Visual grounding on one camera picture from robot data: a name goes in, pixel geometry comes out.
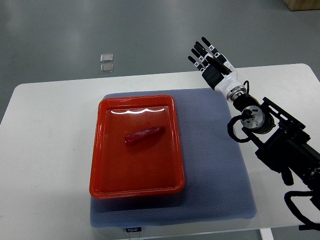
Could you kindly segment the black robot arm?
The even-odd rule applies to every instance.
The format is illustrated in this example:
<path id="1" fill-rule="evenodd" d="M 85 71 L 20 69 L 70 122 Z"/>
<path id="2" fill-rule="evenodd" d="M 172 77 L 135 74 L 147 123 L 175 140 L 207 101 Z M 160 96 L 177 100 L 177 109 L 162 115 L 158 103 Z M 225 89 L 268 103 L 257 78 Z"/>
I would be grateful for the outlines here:
<path id="1" fill-rule="evenodd" d="M 296 174 L 312 191 L 320 190 L 320 154 L 308 145 L 305 126 L 268 98 L 259 103 L 249 94 L 248 81 L 241 83 L 230 61 L 205 37 L 195 42 L 188 59 L 213 90 L 222 93 L 240 112 L 227 124 L 228 135 L 238 143 L 253 142 L 255 155 L 280 173 L 287 186 Z"/>

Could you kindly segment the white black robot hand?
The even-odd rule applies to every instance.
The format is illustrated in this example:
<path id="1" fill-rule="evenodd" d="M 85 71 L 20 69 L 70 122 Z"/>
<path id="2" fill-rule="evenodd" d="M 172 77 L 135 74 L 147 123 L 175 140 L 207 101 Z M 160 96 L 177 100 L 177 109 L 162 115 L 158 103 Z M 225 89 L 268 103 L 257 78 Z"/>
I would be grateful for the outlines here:
<path id="1" fill-rule="evenodd" d="M 234 101 L 245 93 L 245 86 L 238 81 L 236 69 L 204 36 L 201 40 L 212 54 L 196 41 L 191 52 L 197 60 L 190 55 L 188 60 L 202 73 L 202 77 L 213 90 L 221 92 L 228 101 Z"/>

